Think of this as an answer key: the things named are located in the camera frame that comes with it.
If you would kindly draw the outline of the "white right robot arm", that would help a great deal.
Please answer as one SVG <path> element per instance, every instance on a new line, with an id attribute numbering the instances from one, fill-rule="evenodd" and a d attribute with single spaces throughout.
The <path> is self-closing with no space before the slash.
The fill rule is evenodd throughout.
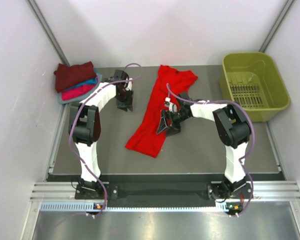
<path id="1" fill-rule="evenodd" d="M 245 155 L 252 128 L 247 115 L 234 103 L 192 100 L 186 92 L 172 103 L 167 96 L 156 133 L 172 136 L 181 131 L 181 123 L 189 118 L 201 118 L 215 123 L 219 139 L 225 146 L 226 167 L 221 183 L 207 187 L 209 197 L 218 203 L 241 194 L 250 177 L 245 168 Z"/>

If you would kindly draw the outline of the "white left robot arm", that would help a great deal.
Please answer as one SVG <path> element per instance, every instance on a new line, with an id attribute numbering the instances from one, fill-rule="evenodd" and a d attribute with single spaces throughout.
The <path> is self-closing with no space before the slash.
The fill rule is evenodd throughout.
<path id="1" fill-rule="evenodd" d="M 81 164 L 81 176 L 76 187 L 76 199 L 98 199 L 104 196 L 99 182 L 97 142 L 101 135 L 100 113 L 105 105 L 116 99 L 116 106 L 123 111 L 133 111 L 132 79 L 123 70 L 101 80 L 96 89 L 80 102 L 70 105 L 69 145 L 75 144 Z"/>

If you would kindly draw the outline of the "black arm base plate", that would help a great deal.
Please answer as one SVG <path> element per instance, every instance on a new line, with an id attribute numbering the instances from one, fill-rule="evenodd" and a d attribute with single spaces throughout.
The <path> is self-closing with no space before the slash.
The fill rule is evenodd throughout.
<path id="1" fill-rule="evenodd" d="M 248 178 L 230 183 L 222 174 L 104 174 L 96 180 L 78 181 L 75 198 L 101 200 L 113 208 L 212 207 L 215 203 L 248 200 Z"/>

